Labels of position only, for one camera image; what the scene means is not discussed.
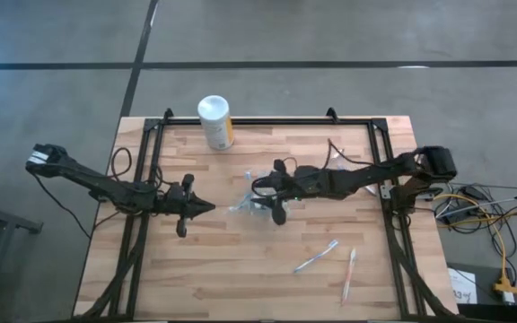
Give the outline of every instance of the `toothbrush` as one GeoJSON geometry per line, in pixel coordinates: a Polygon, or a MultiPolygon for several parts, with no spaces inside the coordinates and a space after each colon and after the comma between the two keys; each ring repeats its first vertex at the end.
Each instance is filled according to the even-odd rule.
{"type": "Polygon", "coordinates": [[[311,262],[313,262],[314,260],[326,255],[329,253],[329,251],[331,251],[333,248],[335,248],[336,246],[338,245],[338,241],[337,240],[333,240],[329,243],[329,247],[322,251],[321,253],[319,253],[318,255],[314,256],[313,258],[310,258],[308,259],[304,264],[296,267],[296,269],[294,270],[294,273],[298,273],[301,269],[305,268],[306,266],[308,266],[311,262]]]}
{"type": "Polygon", "coordinates": [[[348,272],[346,273],[345,287],[342,289],[342,300],[340,300],[340,306],[343,306],[348,298],[348,290],[350,289],[350,277],[352,276],[352,268],[355,264],[356,249],[352,248],[350,251],[350,262],[348,263],[348,272]]]}

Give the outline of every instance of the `power adapter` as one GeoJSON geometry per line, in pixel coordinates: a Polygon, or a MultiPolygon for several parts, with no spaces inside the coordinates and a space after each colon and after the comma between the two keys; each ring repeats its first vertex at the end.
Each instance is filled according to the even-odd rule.
{"type": "Polygon", "coordinates": [[[473,187],[463,187],[460,189],[460,192],[470,197],[471,199],[477,200],[477,201],[487,201],[487,197],[484,193],[480,192],[478,189],[473,187]]]}

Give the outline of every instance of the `white cable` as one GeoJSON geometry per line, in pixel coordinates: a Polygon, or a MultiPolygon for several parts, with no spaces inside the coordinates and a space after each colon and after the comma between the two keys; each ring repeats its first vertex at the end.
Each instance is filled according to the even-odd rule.
{"type": "Polygon", "coordinates": [[[488,205],[494,205],[494,204],[505,203],[505,202],[512,202],[512,201],[517,201],[517,198],[508,198],[508,199],[505,199],[505,200],[494,201],[494,202],[489,202],[489,203],[483,203],[481,205],[473,205],[473,206],[463,207],[460,210],[451,211],[451,212],[449,212],[447,214],[436,215],[436,219],[443,218],[443,217],[446,217],[446,216],[449,216],[449,215],[452,215],[452,214],[456,214],[458,212],[476,209],[476,208],[479,208],[480,206],[488,206],[488,205]]]}
{"type": "MultiPolygon", "coordinates": [[[[446,187],[448,188],[448,193],[452,194],[452,192],[454,191],[454,190],[452,189],[452,186],[450,186],[450,184],[446,183],[446,187]]],[[[448,205],[447,205],[447,206],[445,206],[445,207],[443,208],[443,210],[442,210],[442,211],[440,211],[440,213],[438,213],[434,218],[435,218],[435,219],[438,219],[438,217],[439,217],[440,215],[442,215],[444,212],[446,212],[446,210],[448,210],[448,208],[450,207],[450,205],[451,205],[451,204],[452,204],[452,200],[451,200],[451,197],[450,197],[450,200],[448,201],[448,205]]]]}
{"type": "Polygon", "coordinates": [[[475,187],[486,187],[486,188],[511,188],[511,189],[517,189],[517,187],[513,186],[504,186],[504,185],[488,185],[488,184],[480,184],[480,183],[459,183],[459,182],[452,182],[450,185],[455,186],[475,186],[475,187]]]}

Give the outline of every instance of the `disinfecting wipes container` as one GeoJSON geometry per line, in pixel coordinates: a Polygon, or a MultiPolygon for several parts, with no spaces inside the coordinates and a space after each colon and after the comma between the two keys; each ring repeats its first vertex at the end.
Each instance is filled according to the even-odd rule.
{"type": "Polygon", "coordinates": [[[209,95],[198,103],[197,110],[208,145],[214,149],[229,148],[234,141],[229,102],[221,96],[209,95]]]}

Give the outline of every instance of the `cable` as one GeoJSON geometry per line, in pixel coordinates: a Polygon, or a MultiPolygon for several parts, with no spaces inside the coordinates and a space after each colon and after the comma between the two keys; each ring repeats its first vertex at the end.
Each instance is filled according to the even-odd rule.
{"type": "Polygon", "coordinates": [[[459,183],[459,182],[452,182],[449,183],[450,185],[456,185],[456,186],[472,186],[472,187],[480,187],[480,188],[506,188],[506,189],[517,189],[517,187],[512,186],[503,186],[503,185],[489,185],[489,184],[480,184],[480,183],[459,183]]]}
{"type": "MultiPolygon", "coordinates": [[[[434,198],[434,200],[436,200],[438,198],[442,198],[442,197],[454,197],[454,198],[462,199],[462,200],[468,201],[471,204],[476,205],[476,206],[479,207],[478,202],[476,202],[476,201],[474,201],[474,200],[472,200],[470,198],[467,198],[467,197],[464,197],[464,196],[459,196],[459,195],[456,195],[456,194],[440,194],[439,196],[436,196],[434,198]]],[[[490,218],[490,215],[488,215],[486,210],[484,210],[483,208],[480,208],[480,210],[482,211],[482,213],[484,214],[484,216],[486,218],[488,218],[488,219],[490,218]]],[[[492,223],[491,225],[492,225],[492,228],[495,231],[495,234],[497,235],[498,239],[500,240],[500,247],[502,248],[502,252],[503,252],[503,255],[502,255],[502,277],[507,277],[506,276],[506,247],[504,245],[504,240],[502,239],[502,234],[500,234],[500,231],[495,227],[495,224],[492,223]]]]}
{"type": "Polygon", "coordinates": [[[458,212],[463,212],[463,211],[477,209],[480,206],[496,205],[496,204],[500,204],[500,203],[513,202],[513,201],[517,201],[517,199],[516,198],[507,198],[507,199],[503,199],[503,200],[500,200],[500,201],[493,201],[493,202],[488,202],[488,203],[483,203],[483,204],[476,204],[476,205],[473,205],[473,206],[467,206],[467,207],[461,208],[460,210],[450,211],[450,212],[445,213],[445,214],[438,214],[438,215],[436,215],[436,219],[440,219],[440,218],[443,218],[443,217],[446,217],[446,216],[449,216],[449,215],[452,215],[452,214],[456,214],[458,212]]]}
{"type": "MultiPolygon", "coordinates": [[[[486,199],[488,201],[494,201],[494,197],[492,196],[492,192],[490,191],[489,188],[482,187],[481,189],[484,192],[484,194],[486,195],[486,199]]],[[[496,214],[506,215],[506,214],[509,214],[510,212],[512,212],[513,210],[517,209],[517,206],[511,208],[508,211],[505,211],[501,205],[492,205],[492,209],[494,210],[494,212],[496,214]]],[[[512,257],[517,251],[517,241],[516,241],[516,237],[513,234],[512,227],[510,226],[510,223],[508,222],[508,219],[505,219],[503,222],[500,222],[500,228],[498,230],[499,231],[502,230],[502,228],[504,227],[503,226],[504,223],[505,223],[506,227],[508,228],[508,232],[510,233],[510,236],[512,237],[512,243],[513,243],[512,252],[509,255],[505,255],[505,256],[506,256],[506,262],[510,265],[510,267],[513,271],[512,286],[515,286],[517,284],[517,270],[509,258],[512,257]]],[[[502,256],[502,253],[499,249],[498,242],[495,239],[495,234],[490,232],[490,235],[492,237],[492,247],[494,248],[495,252],[499,256],[502,256]]]]}
{"type": "Polygon", "coordinates": [[[91,239],[91,235],[89,235],[89,233],[87,233],[87,231],[83,228],[83,226],[81,225],[81,222],[79,222],[79,219],[77,218],[77,216],[71,211],[69,210],[68,208],[64,207],[61,202],[59,202],[54,196],[53,194],[51,194],[51,192],[49,192],[47,190],[47,188],[45,187],[45,185],[43,185],[43,183],[41,182],[41,179],[39,179],[39,176],[35,175],[34,173],[31,173],[31,175],[33,175],[33,177],[37,180],[38,184],[41,186],[41,188],[43,189],[43,191],[45,193],[47,193],[47,195],[49,197],[51,197],[51,199],[53,201],[55,201],[55,203],[57,205],[59,205],[59,207],[61,207],[62,209],[64,209],[65,211],[67,211],[69,214],[71,214],[71,216],[73,216],[73,218],[75,219],[75,221],[77,222],[77,225],[79,225],[79,229],[81,229],[81,231],[85,234],[85,236],[87,236],[87,238],[91,239]]]}
{"type": "Polygon", "coordinates": [[[154,173],[154,176],[159,180],[159,185],[157,185],[158,192],[161,192],[161,190],[159,190],[159,188],[161,187],[161,183],[167,184],[169,186],[172,185],[172,182],[168,182],[168,181],[165,181],[162,179],[161,167],[157,166],[157,171],[154,173]]]}
{"type": "Polygon", "coordinates": [[[422,210],[422,211],[430,211],[430,212],[434,212],[433,209],[429,209],[427,207],[414,207],[415,210],[422,210]]]}
{"type": "MultiPolygon", "coordinates": [[[[410,224],[412,224],[412,218],[410,217],[410,215],[408,215],[408,213],[404,213],[403,215],[394,215],[394,216],[392,216],[391,219],[394,220],[394,218],[397,218],[397,219],[399,219],[399,222],[400,222],[401,221],[400,219],[402,216],[404,216],[404,220],[406,221],[406,226],[407,226],[407,228],[409,228],[410,224]]],[[[392,225],[392,228],[396,231],[401,231],[400,228],[397,228],[394,225],[394,222],[392,220],[390,220],[390,224],[392,225]]]]}
{"type": "Polygon", "coordinates": [[[105,221],[107,221],[107,220],[109,220],[109,219],[113,218],[115,215],[120,214],[120,213],[121,213],[120,211],[117,211],[117,212],[115,212],[114,214],[111,214],[111,215],[109,215],[108,217],[104,218],[103,220],[101,220],[101,221],[97,222],[97,223],[93,226],[93,229],[94,229],[94,230],[95,230],[95,229],[97,229],[97,227],[98,227],[98,226],[100,226],[100,225],[102,225],[105,221]]]}
{"type": "Polygon", "coordinates": [[[127,174],[131,170],[131,166],[133,165],[133,157],[131,156],[131,152],[126,147],[119,147],[114,153],[113,157],[111,157],[110,161],[110,168],[111,168],[111,175],[107,176],[107,178],[114,178],[116,181],[119,181],[118,177],[121,175],[127,174]],[[129,160],[129,163],[125,170],[121,171],[119,174],[115,171],[115,158],[117,158],[117,155],[119,152],[124,151],[127,153],[127,159],[129,160]]]}
{"type": "Polygon", "coordinates": [[[327,161],[325,162],[323,169],[326,169],[326,167],[329,165],[330,148],[333,148],[347,162],[352,162],[354,164],[360,164],[360,165],[375,166],[375,167],[383,168],[383,169],[389,169],[390,167],[392,167],[391,165],[380,165],[380,164],[376,164],[376,163],[368,162],[368,161],[355,161],[355,160],[351,160],[350,158],[346,157],[340,150],[338,150],[338,148],[329,139],[329,154],[328,154],[327,161]]]}
{"type": "Polygon", "coordinates": [[[283,162],[286,162],[288,160],[294,161],[294,169],[296,170],[298,168],[298,162],[296,161],[296,158],[294,157],[286,157],[283,159],[283,162]]]}
{"type": "MultiPolygon", "coordinates": [[[[448,192],[450,194],[454,194],[454,189],[452,188],[452,186],[450,186],[450,184],[446,183],[446,187],[448,188],[448,192]]],[[[440,213],[438,213],[438,207],[436,207],[434,209],[434,217],[438,218],[438,216],[440,216],[440,214],[443,214],[444,212],[446,212],[446,210],[448,210],[448,208],[451,205],[451,201],[452,201],[452,198],[448,197],[448,199],[444,202],[444,203],[446,203],[446,206],[443,208],[442,211],[440,211],[440,213]]]]}
{"type": "Polygon", "coordinates": [[[465,276],[460,270],[454,268],[453,266],[448,266],[448,268],[450,269],[454,269],[458,274],[460,274],[462,277],[464,277],[464,279],[466,279],[467,281],[473,283],[480,291],[484,292],[484,294],[490,296],[491,299],[494,299],[494,300],[498,300],[498,298],[496,297],[495,294],[489,292],[486,290],[486,288],[482,288],[482,286],[480,286],[478,283],[476,283],[475,281],[469,279],[467,276],[465,276]]]}
{"type": "Polygon", "coordinates": [[[502,215],[502,216],[495,216],[495,217],[491,217],[491,218],[486,218],[486,219],[473,219],[473,220],[464,220],[464,221],[459,221],[459,222],[456,222],[456,223],[450,223],[450,224],[438,224],[438,228],[451,228],[451,227],[455,227],[455,226],[458,226],[458,225],[461,225],[461,224],[465,224],[465,223],[484,223],[484,222],[492,222],[494,221],[493,223],[496,223],[500,220],[505,220],[505,219],[508,219],[512,216],[515,216],[517,215],[517,213],[512,213],[512,214],[507,214],[507,215],[502,215]]]}

